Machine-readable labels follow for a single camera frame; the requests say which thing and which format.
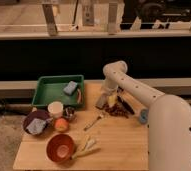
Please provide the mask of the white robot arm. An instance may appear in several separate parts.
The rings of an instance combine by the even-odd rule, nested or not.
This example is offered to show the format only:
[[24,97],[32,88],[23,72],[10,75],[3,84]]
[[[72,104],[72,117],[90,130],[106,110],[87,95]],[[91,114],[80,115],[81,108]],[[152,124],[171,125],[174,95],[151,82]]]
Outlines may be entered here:
[[149,171],[191,171],[191,106],[183,98],[166,94],[127,75],[125,61],[103,67],[103,88],[121,87],[149,109]]

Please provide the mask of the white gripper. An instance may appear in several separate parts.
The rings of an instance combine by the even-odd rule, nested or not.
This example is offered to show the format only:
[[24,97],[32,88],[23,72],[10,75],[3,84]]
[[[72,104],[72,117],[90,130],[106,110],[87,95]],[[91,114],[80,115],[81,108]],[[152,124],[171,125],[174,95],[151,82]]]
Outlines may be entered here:
[[101,87],[101,104],[107,104],[109,108],[112,108],[117,103],[117,87],[109,88],[107,85],[103,84]]

